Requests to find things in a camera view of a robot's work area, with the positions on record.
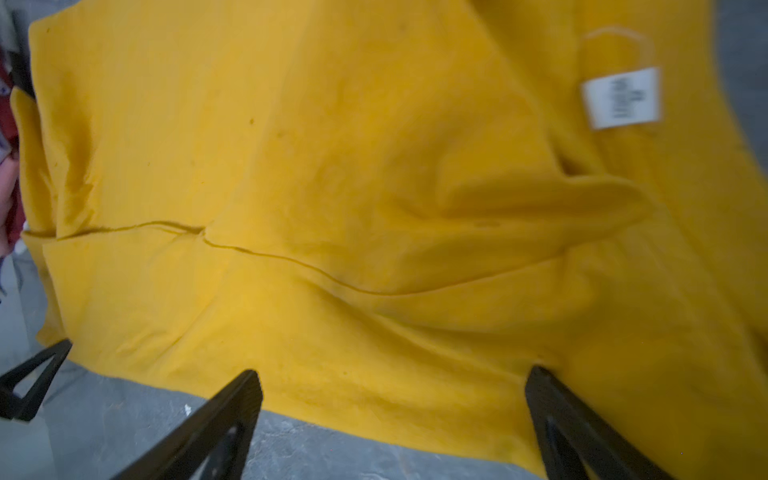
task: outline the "yellow fabric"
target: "yellow fabric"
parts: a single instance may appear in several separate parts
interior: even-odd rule
[[[84,0],[15,91],[39,338],[543,475],[542,364],[678,478],[762,478],[768,190],[701,0]],[[663,120],[581,82],[656,66]]]

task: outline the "yellow garment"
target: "yellow garment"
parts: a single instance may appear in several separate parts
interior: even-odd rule
[[[678,478],[768,467],[768,190],[701,0],[84,0],[16,91],[39,338],[543,475],[542,364]],[[663,119],[582,82],[658,67]]]

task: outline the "gray marble surface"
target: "gray marble surface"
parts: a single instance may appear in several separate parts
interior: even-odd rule
[[[22,44],[26,26],[75,0],[7,0]],[[768,2],[726,0],[717,15],[723,85],[763,168],[768,167]],[[40,346],[34,334],[45,295],[29,255],[0,271],[0,372]],[[146,452],[203,400],[88,372],[67,362],[29,425],[0,422],[0,476],[110,478]],[[417,452],[264,412],[251,442],[247,479],[532,480],[514,465]]]

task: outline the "clothing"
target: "clothing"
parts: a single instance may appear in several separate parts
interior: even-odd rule
[[[84,0],[36,22],[38,103],[13,104],[38,338],[200,396],[253,368],[265,409],[541,475],[540,364],[676,478],[761,478],[768,190],[710,18]],[[582,82],[649,67],[662,120],[592,131]]]

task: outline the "gray background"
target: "gray background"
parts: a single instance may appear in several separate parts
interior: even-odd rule
[[[75,0],[7,0],[22,50],[26,27]],[[768,166],[768,2],[729,0],[717,14],[717,55],[728,97],[760,164]],[[45,295],[28,253],[2,265],[0,372],[40,349]],[[38,417],[0,421],[0,477],[110,478],[162,439],[203,400],[95,375],[71,362]],[[263,412],[243,478],[534,479],[514,465],[417,452]]]

